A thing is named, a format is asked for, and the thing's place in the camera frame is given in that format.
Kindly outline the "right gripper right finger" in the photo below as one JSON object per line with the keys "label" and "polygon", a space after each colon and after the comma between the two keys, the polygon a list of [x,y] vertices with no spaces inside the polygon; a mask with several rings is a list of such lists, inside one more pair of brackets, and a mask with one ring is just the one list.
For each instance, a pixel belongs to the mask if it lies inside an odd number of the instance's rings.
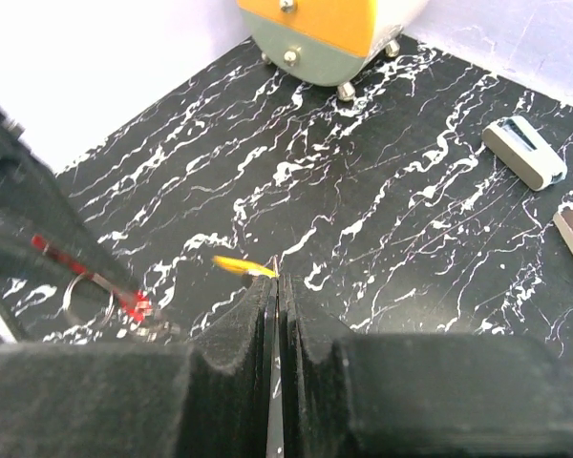
{"label": "right gripper right finger", "polygon": [[573,457],[573,400],[534,339],[351,330],[278,281],[287,457]]}

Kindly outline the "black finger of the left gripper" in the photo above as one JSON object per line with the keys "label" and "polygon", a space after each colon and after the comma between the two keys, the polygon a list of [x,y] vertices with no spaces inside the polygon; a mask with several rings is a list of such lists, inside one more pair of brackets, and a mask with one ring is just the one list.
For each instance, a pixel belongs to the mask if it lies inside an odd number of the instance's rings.
{"label": "black finger of the left gripper", "polygon": [[[36,235],[98,273],[118,291],[135,294],[139,281],[85,226],[53,172],[20,140],[23,129],[0,108],[0,211],[30,224]],[[0,277],[20,265],[30,273],[58,269],[32,244],[0,234]]]}

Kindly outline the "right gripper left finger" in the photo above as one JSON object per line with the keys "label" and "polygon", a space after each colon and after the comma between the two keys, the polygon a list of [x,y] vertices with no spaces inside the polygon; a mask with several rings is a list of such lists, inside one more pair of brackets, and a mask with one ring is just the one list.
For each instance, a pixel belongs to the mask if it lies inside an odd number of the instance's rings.
{"label": "right gripper left finger", "polygon": [[186,343],[0,344],[0,457],[262,457],[273,282]]}

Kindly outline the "red keyring opener tool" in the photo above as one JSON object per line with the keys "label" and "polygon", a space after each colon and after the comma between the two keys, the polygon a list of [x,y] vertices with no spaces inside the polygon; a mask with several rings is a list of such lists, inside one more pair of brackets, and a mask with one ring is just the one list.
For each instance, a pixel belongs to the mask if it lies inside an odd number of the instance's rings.
{"label": "red keyring opener tool", "polygon": [[62,300],[62,310],[71,325],[82,326],[85,324],[71,308],[74,288],[81,281],[90,281],[109,293],[108,305],[103,308],[103,317],[99,322],[96,322],[100,327],[107,324],[118,309],[136,323],[142,323],[153,314],[153,307],[149,299],[141,291],[138,291],[134,295],[126,295],[118,291],[115,286],[98,273],[91,271],[70,255],[55,248],[40,235],[34,235],[32,237],[32,245],[38,249],[43,256],[66,266],[68,270],[75,274],[75,278],[66,287]]}

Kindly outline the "yellow tagged key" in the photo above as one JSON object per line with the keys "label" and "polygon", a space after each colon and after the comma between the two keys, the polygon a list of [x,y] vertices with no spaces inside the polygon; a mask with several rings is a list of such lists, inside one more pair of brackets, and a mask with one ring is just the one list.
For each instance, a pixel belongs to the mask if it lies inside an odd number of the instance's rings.
{"label": "yellow tagged key", "polygon": [[214,256],[212,261],[222,270],[240,277],[267,277],[271,279],[277,277],[275,271],[250,260],[238,260],[230,257]]}

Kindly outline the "metal wire keyring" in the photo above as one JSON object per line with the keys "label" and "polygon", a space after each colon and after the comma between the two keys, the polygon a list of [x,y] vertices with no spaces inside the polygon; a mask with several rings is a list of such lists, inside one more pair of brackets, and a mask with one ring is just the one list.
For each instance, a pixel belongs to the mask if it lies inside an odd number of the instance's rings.
{"label": "metal wire keyring", "polygon": [[103,332],[116,326],[145,343],[176,339],[181,330],[142,293],[119,294],[108,283],[80,274],[66,286],[61,311],[70,326]]}

